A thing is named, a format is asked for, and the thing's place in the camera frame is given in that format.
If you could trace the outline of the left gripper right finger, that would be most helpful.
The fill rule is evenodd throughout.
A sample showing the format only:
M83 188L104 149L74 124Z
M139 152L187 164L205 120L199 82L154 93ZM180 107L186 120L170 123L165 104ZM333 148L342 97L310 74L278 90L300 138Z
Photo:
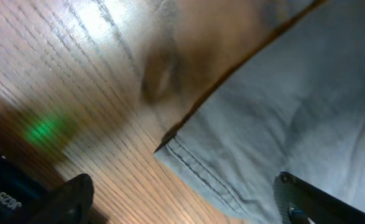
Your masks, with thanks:
M288 172L274 179L273 191L282 223L365 223L364 212Z

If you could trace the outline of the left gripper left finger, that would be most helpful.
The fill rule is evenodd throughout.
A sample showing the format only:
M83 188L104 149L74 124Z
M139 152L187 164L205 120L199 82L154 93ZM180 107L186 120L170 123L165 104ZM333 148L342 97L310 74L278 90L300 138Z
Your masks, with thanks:
M30 223L87 224L93 204L93 181L80 174L51 191L33 205Z

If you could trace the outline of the grey shorts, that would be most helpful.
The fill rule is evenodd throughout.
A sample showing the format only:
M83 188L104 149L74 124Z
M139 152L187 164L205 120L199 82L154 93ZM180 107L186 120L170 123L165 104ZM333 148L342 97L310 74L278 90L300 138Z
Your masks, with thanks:
M226 215L281 223L283 171L365 212L365 1L318 6L239 67L155 157Z

